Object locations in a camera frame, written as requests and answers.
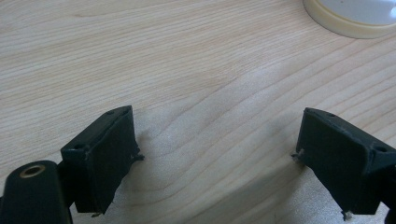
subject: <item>light wood surface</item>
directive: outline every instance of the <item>light wood surface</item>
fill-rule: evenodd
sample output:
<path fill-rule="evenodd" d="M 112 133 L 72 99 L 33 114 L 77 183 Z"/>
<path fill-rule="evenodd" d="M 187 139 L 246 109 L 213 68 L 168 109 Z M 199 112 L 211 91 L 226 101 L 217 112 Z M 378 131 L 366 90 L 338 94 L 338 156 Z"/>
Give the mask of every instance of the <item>light wood surface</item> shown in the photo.
<path fill-rule="evenodd" d="M 0 188 L 132 105 L 147 159 L 75 223 L 343 223 L 290 154 L 307 106 L 396 147 L 395 37 L 336 35 L 298 0 L 1 1 Z"/>

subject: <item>black plastic bracket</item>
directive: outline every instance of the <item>black plastic bracket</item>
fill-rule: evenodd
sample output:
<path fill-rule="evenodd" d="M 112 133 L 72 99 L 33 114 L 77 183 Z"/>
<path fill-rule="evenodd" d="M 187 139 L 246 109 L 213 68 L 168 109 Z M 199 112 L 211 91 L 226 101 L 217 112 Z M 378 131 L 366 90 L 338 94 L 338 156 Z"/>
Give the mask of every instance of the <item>black plastic bracket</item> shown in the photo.
<path fill-rule="evenodd" d="M 296 159 L 310 167 L 343 210 L 396 209 L 396 150 L 334 114 L 306 108 Z"/>
<path fill-rule="evenodd" d="M 104 214 L 121 180 L 142 161 L 130 106 L 110 110 L 61 149 L 63 161 L 35 161 L 7 178 L 0 223 L 72 223 L 69 206 Z"/>

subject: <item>beige rim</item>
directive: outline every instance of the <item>beige rim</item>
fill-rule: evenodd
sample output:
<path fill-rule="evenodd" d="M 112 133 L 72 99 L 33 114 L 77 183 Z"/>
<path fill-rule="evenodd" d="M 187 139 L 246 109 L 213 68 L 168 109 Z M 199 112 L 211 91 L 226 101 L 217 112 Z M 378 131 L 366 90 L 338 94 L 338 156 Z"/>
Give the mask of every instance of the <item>beige rim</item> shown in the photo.
<path fill-rule="evenodd" d="M 396 31 L 396 23 L 391 25 L 370 25 L 350 21 L 332 13 L 319 0 L 304 0 L 308 14 L 320 25 L 339 35 L 353 38 L 372 39 L 388 35 Z"/>

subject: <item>wood grain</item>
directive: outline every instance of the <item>wood grain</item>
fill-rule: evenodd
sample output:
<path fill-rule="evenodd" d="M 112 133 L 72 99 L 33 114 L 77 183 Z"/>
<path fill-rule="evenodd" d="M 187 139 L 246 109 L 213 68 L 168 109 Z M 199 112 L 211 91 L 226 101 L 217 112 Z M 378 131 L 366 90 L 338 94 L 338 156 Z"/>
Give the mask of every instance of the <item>wood grain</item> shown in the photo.
<path fill-rule="evenodd" d="M 395 37 L 336 35 L 302 1 L 1 1 L 0 188 L 132 105 L 147 159 L 75 223 L 342 223 L 290 153 L 307 106 L 396 146 Z"/>

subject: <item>white round object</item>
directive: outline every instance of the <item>white round object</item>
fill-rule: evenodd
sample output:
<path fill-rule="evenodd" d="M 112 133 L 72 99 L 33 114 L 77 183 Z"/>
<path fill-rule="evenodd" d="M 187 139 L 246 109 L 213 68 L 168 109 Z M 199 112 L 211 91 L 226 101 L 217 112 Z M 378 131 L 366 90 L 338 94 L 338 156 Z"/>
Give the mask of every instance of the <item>white round object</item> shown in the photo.
<path fill-rule="evenodd" d="M 325 28 L 355 38 L 396 31 L 396 0 L 304 0 L 309 15 Z"/>

